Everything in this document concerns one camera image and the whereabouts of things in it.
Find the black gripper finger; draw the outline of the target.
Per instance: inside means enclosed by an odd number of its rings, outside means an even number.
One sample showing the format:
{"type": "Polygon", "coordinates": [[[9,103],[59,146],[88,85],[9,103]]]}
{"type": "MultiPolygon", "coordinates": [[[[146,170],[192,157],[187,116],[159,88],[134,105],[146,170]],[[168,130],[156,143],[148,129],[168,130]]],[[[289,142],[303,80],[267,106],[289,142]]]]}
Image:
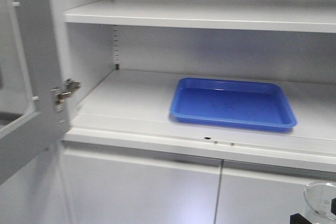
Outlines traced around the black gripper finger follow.
{"type": "Polygon", "coordinates": [[[297,213],[290,216],[290,224],[310,224],[310,221],[297,213]]]}

